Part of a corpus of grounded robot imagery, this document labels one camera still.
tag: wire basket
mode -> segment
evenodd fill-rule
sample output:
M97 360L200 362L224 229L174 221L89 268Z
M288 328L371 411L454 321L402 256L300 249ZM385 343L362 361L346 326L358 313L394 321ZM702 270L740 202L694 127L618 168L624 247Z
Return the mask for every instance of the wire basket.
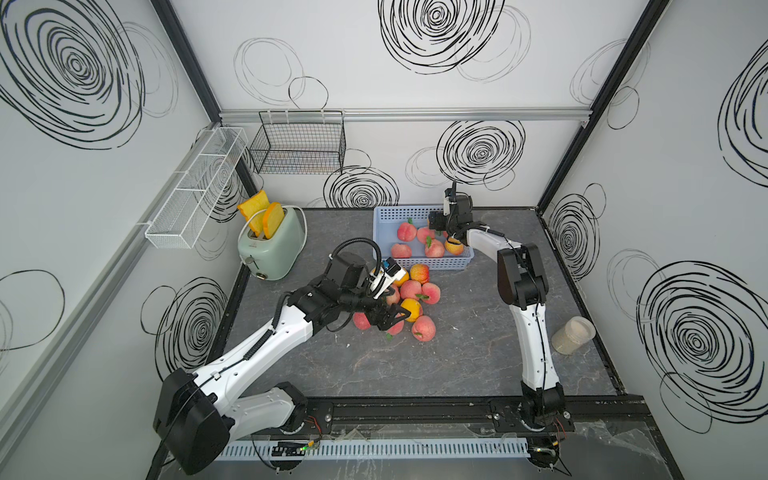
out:
M245 151L245 130L214 130L144 236L157 248L194 247Z
M250 153L258 174L332 174L344 166L341 111L261 111Z

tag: black swirl pattern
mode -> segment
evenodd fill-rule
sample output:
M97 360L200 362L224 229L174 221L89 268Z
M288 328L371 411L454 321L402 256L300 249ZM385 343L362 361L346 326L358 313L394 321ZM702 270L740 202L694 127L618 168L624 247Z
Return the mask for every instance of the black swirl pattern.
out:
M400 189L378 168L342 167L326 178L323 199L330 208L391 207L400 201Z
M30 303L21 292L35 292ZM37 345L53 334L66 306L64 288L47 270L19 270L0 278L0 374L8 353Z
M531 24L523 12L497 5L501 11L496 33L488 44L457 70L467 80L488 83L506 76L522 62L531 47Z
M585 193L600 184L589 184ZM598 262L600 254L600 225L602 210L595 207L585 195L569 194L562 197L549 219L549 228L574 280L587 276Z
M263 58L280 59L280 65L265 65ZM304 68L299 55L278 38L249 38L240 44L233 59L237 82L248 95L265 104L283 105L301 97L304 93ZM269 78L270 70L287 70L288 75L279 80Z
M733 81L717 116L717 143L731 170L768 187L768 41Z
M750 423L768 413L768 302L738 276L708 262L665 265L645 283L637 318L650 319L637 331L683 427L706 433L713 420ZM675 397L696 415L681 414Z
M144 75L105 0L10 0L0 8L0 98L44 134L86 150L125 145L144 105Z
M488 43L503 6L503 0L379 0L382 40L409 70L442 73Z
M571 96L574 100L580 104L592 105L626 43L626 38L612 41L600 47L581 63L571 79ZM648 60L650 60L650 44L646 42L640 53L637 54L632 67L624 76L624 81L621 82L616 95L611 100L612 105L624 103L627 97L631 95L630 90L624 90L622 87L632 87L633 90L637 87L648 65Z
M501 190L515 179L524 147L519 121L456 121L440 137L437 161L450 180Z
M158 303L163 296L170 303ZM151 299L156 311L148 311ZM154 364L161 380L176 369L189 371L205 363L226 307L227 295L204 276L178 291L163 285L150 292L141 304L140 324L155 337Z
M450 180L442 174L436 158L443 150L437 147L427 147L416 151L406 161L406 178L409 182L422 188L439 187Z
M146 101L141 111L155 118L173 113L179 100L174 56L149 28L134 22L123 22L123 28L136 48L144 73Z
M637 318L637 300L643 291L645 280L658 270L658 264L650 255L632 248L616 253L608 261L605 273L608 294L611 295L616 308L628 319L648 321L646 317Z

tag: black cable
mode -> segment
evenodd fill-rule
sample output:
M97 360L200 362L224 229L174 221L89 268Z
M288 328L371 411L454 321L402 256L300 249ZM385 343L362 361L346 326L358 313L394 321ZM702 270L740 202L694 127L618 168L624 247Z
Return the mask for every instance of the black cable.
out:
M565 472L568 472L568 473L563 472L562 470L560 470L558 467L554 465L552 466L552 468L554 468L555 470L557 470L558 472L560 472L561 474L567 477L572 477L573 474L571 474L571 470L569 470L568 467L565 466L565 463L563 462L563 458L560 455L558 455L558 460L560 460L561 465L563 465L563 468L565 468Z
M266 460L264 460L264 459L261 457L261 454L259 453L259 449L256 447L256 442L254 442L254 441L253 441L253 434L251 434L251 436L250 436L250 442L253 444L253 450L255 450L255 451L256 451L256 456L257 456L257 457L259 457L259 460L261 460L261 462L262 462L262 463L263 463L263 464L264 464L264 465L265 465L267 468L269 468L269 469L271 469L271 470L274 470L275 472L277 472L277 467L276 467L276 466L274 466L274 465L272 465L272 464L270 464L270 463L267 463L267 462L266 462Z
M291 296L292 293L293 292L283 292L283 294L280 295L280 298L277 300L277 307L275 308L275 316L272 317L272 329L264 332L261 338L248 349L245 355L243 355L243 358L238 360L237 363L240 363L243 360L250 360L254 355L256 355L256 352L259 351L264 343L266 343L266 341L270 339L272 335L274 335L275 331L277 330L277 324L280 322L280 314L283 312L283 304L285 303L286 299Z
M344 323L342 323L342 324L341 324L341 326L340 326L339 328L337 328L337 329L335 329L335 330L331 330L330 328L328 328L328 327L329 327L329 325L326 325L326 330L328 330L328 331L329 331L329 332L331 332L331 333L336 333L336 332L338 332L339 330L341 330L341 329L342 329L342 328L344 328L345 326L349 325L349 321L352 319L352 315L354 315L354 312L349 312L349 316L347 316L347 317L346 317L346 320L344 320Z
M541 332L541 323L538 321L538 306L533 311L533 316L536 317L536 326L538 327L538 337L541 339L541 356L544 361L544 378L541 379L541 407L544 407L544 391L547 389L547 354L544 350L544 333Z
M355 237L350 238L349 240L344 240L342 243L339 243L339 246L337 246L335 249L333 249L333 253L331 253L331 257L335 257L340 251L347 248L349 245L352 245L353 243L367 243L371 247L373 247L373 251L376 253L376 268L373 271L373 276L379 275L379 272L381 271L382 267L382 251L379 248L379 245L374 242L373 240L365 237ZM328 275L328 270L330 269L331 264L328 262L328 265L326 265L326 271L323 272L323 276ZM376 292L381 289L382 286L384 286L384 281L386 280L386 276L382 275L381 280L379 280L379 285L376 286L376 288L371 292L371 294L375 294Z
M165 436L162 440L160 440L160 444L157 446L157 450L154 453L154 457L152 457L152 464L150 465L149 472L147 472L147 480L155 480L159 474L160 469L163 468L163 464L165 463L165 458L168 457L168 449L165 448L165 441L168 439L168 436L173 431L174 423L179 418L179 415L181 415L181 412L183 412L184 407L187 406L190 400L194 398L194 396L197 394L197 392L200 391L200 389L205 386L206 383L210 382L213 378L213 376L209 377L205 382L202 382L199 386L197 386L197 389L195 389L194 392L192 392L187 398L187 400L184 401L184 403L181 404L181 407L176 412L176 415L174 415L174 418L170 421L168 424L168 431L166 432Z

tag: white wall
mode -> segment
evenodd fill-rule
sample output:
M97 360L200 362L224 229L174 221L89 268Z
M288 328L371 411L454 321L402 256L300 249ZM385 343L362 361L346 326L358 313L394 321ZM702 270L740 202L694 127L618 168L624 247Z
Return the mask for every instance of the white wall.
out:
M766 20L765 2L672 2L637 93L600 120L545 215L685 478L768 468L743 450L768 425Z
M164 378L173 367L203 364L237 275L234 238L242 224L208 221L203 237L225 244L218 255L148 246L0 472L2 480L147 474L160 441L152 429L158 370ZM208 250L217 251L217 244L208 242Z
M150 3L90 4L4 10L0 416L208 122Z
M478 0L459 2L464 8L453 14L441 9L451 2L410 0L193 0L175 2L174 7L221 107L264 110L588 106L645 3ZM394 26L410 18L407 14L417 5L427 5L435 19ZM427 31L433 43L427 41ZM408 41L422 49L419 55L405 52ZM455 50L443 51L445 45ZM466 190L477 205L531 206L578 123L462 126L472 134L447 177L474 178L476 184ZM348 123L347 147L366 152L370 162L358 168L357 154L352 154L339 175L361 183L374 179L379 186L394 183L401 204L439 201L442 185L416 185L406 171L421 151L419 166L429 181L441 177L440 164L451 163L449 154L422 149L438 147L448 127L442 122ZM522 153L513 162L500 153L498 141L513 141L520 128L525 129L525 142L514 146ZM266 189L299 205L332 207L338 203L314 202L322 199L325 182L333 182L330 173L271 174L265 176ZM486 174L498 181L483 183ZM372 194L374 204L354 205L387 204L395 197L392 189L379 190L385 194Z

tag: white cable tray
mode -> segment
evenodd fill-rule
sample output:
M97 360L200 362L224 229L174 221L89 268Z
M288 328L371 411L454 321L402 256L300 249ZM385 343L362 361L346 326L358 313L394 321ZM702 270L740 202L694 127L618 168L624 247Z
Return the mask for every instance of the white cable tray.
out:
M215 129L147 228L147 240L157 248L194 247L247 145L243 128Z
M277 440L231 442L219 454L219 461L257 460L253 445L262 458L279 461L296 457L272 456ZM322 440L319 448L309 450L304 460L394 460L401 458L527 458L525 438L488 439L387 439L387 440Z

